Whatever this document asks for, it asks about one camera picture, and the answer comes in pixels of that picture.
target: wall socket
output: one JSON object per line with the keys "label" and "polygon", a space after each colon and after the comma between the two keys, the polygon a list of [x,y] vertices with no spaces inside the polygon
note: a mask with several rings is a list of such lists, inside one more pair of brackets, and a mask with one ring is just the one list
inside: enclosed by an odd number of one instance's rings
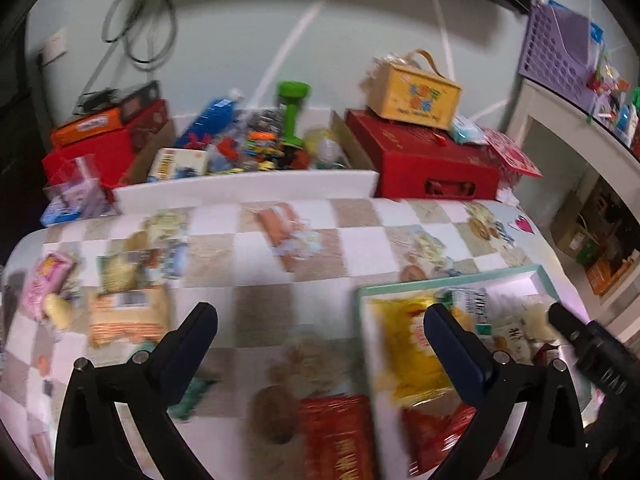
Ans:
{"label": "wall socket", "polygon": [[66,27],[61,28],[53,36],[44,41],[42,47],[42,64],[51,63],[66,52]]}

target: metal bolt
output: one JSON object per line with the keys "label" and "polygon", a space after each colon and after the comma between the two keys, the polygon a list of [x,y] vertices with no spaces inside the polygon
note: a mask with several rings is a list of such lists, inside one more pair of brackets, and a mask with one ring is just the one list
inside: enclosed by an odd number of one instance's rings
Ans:
{"label": "metal bolt", "polygon": [[138,350],[135,354],[133,354],[132,360],[137,365],[141,365],[147,359],[149,359],[149,352],[146,350]]}
{"label": "metal bolt", "polygon": [[79,372],[81,372],[86,368],[88,364],[89,364],[89,359],[87,359],[86,357],[79,357],[74,361],[74,368]]}
{"label": "metal bolt", "polygon": [[505,365],[509,362],[509,354],[507,352],[503,352],[502,350],[498,350],[494,353],[494,359],[498,361],[501,365]]}
{"label": "metal bolt", "polygon": [[564,372],[566,370],[566,363],[562,361],[562,359],[554,359],[554,368],[559,372]]}

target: purple basket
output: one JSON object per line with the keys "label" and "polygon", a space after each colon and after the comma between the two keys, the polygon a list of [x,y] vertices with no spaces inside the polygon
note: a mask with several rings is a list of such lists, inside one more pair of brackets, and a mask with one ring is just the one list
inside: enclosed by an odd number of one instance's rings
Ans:
{"label": "purple basket", "polygon": [[548,5],[533,8],[518,72],[589,113],[597,98],[587,88],[590,32],[589,19],[572,10]]}

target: pink heart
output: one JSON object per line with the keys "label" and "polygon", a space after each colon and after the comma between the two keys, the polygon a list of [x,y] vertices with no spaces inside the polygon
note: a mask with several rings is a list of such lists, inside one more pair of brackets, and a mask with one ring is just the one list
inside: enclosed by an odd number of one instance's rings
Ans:
{"label": "pink heart", "polygon": [[524,216],[522,215],[518,216],[516,218],[515,224],[518,227],[518,229],[520,229],[521,231],[533,234],[533,228],[531,227],[531,224],[529,223],[529,221],[526,218],[524,218]]}

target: yellow snack bag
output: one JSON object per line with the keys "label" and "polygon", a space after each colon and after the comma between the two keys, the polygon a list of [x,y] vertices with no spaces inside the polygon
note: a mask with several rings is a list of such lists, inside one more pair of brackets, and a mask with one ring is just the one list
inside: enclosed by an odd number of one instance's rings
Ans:
{"label": "yellow snack bag", "polygon": [[[435,399],[453,387],[429,341],[422,322],[426,309],[437,300],[422,294],[404,300],[374,300],[376,314],[383,329],[387,363],[394,375],[392,398],[403,406]],[[456,319],[465,315],[454,307]]]}

